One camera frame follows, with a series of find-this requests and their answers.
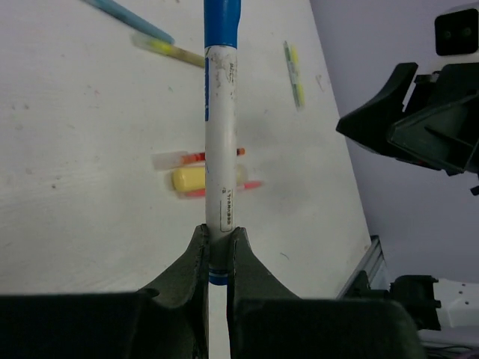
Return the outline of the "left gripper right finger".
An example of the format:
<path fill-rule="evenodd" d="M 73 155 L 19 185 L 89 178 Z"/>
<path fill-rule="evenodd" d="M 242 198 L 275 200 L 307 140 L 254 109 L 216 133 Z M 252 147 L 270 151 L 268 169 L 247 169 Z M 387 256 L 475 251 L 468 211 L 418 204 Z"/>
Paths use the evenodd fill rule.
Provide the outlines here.
<path fill-rule="evenodd" d="M 378 298 L 303 299 L 230 237 L 227 321 L 232 358 L 425 358 L 410 315 Z"/>

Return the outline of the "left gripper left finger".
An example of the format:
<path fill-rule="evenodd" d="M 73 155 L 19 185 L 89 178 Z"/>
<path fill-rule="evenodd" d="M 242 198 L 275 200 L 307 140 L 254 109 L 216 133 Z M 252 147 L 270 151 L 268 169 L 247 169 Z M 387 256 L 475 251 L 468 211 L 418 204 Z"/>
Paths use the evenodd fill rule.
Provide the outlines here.
<path fill-rule="evenodd" d="M 134 292 L 1 297 L 2 358 L 208 358 L 207 228 Z"/>

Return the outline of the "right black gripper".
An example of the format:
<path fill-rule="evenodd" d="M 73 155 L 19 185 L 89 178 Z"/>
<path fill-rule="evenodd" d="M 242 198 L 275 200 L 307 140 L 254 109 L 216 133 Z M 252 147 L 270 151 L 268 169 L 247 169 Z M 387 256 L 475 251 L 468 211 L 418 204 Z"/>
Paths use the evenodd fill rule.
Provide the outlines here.
<path fill-rule="evenodd" d="M 417 69 L 414 62 L 398 64 L 377 95 L 343 116 L 336 131 L 372 153 L 409 154 L 449 176 L 478 174 L 478 64 L 448 64 L 414 77 Z"/>

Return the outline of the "green thin pen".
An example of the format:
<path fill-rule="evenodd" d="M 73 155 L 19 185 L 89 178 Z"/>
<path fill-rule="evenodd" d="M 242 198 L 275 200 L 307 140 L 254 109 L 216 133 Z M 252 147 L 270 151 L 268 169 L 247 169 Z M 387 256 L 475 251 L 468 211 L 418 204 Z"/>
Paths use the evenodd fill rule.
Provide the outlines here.
<path fill-rule="evenodd" d="M 288 74 L 289 74 L 290 83 L 291 83 L 292 92 L 293 92 L 293 98 L 294 98 L 296 110 L 299 111 L 301 109 L 301 103 L 299 100 L 299 93 L 298 93 L 297 84 L 296 84 L 296 74 L 293 68 L 293 61 L 291 58 L 290 47 L 287 41 L 283 42 L 283 47 L 284 47 L 284 54 L 285 54 Z"/>

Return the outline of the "blue white marker pen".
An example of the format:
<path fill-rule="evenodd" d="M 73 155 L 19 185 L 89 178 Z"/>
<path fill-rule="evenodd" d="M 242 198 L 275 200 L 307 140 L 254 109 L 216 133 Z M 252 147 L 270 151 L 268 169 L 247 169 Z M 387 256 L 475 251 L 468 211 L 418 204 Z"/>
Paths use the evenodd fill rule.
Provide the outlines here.
<path fill-rule="evenodd" d="M 206 225 L 209 280 L 228 283 L 230 234 L 236 228 L 237 41 L 241 2 L 204 2 Z"/>

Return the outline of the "blue highlighter pen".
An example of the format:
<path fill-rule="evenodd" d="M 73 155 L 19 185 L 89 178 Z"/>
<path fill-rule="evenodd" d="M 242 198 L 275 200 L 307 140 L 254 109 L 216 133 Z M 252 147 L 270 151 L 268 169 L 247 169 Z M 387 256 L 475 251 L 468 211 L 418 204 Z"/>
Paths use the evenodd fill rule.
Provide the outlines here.
<path fill-rule="evenodd" d="M 170 34 L 156 27 L 152 23 L 148 22 L 146 19 L 143 19 L 139 15 L 128 10 L 124 6 L 118 4 L 116 1 L 84 0 L 84 3 L 89 4 L 97 10 L 101 10 L 102 12 L 108 14 L 116 20 L 119 20 L 123 24 L 128 25 L 130 28 L 133 28 L 136 31 L 139 31 L 143 34 L 149 35 L 153 38 L 156 38 L 169 44 L 175 43 L 174 38 Z"/>

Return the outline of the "yellow thin pen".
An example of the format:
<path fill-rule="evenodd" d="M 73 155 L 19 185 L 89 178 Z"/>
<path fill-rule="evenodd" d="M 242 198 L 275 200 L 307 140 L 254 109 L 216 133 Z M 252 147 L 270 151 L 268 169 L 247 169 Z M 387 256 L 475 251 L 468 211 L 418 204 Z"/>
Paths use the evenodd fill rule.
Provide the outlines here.
<path fill-rule="evenodd" d="M 302 86 L 302 82 L 300 79 L 300 71 L 299 71 L 299 58 L 298 54 L 296 51 L 296 47 L 294 45 L 290 45 L 290 52 L 291 52 L 291 58 L 294 66 L 294 73 L 296 77 L 296 90 L 298 94 L 298 100 L 299 100 L 299 107 L 304 108 L 305 107 L 305 95 L 304 95 L 304 89 Z"/>

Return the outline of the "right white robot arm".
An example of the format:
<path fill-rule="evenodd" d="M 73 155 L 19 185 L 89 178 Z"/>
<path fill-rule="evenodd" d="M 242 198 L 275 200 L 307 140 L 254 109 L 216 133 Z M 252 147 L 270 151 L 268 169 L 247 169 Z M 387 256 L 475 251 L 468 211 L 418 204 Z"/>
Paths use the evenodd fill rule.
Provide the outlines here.
<path fill-rule="evenodd" d="M 342 117 L 337 132 L 361 147 L 400 162 L 444 171 L 478 173 L 478 64 L 447 64 L 419 75 L 416 63 L 398 64 L 377 95 Z M 404 275 L 389 289 L 371 289 L 360 271 L 345 295 L 400 303 L 420 330 L 478 324 L 478 285 Z"/>

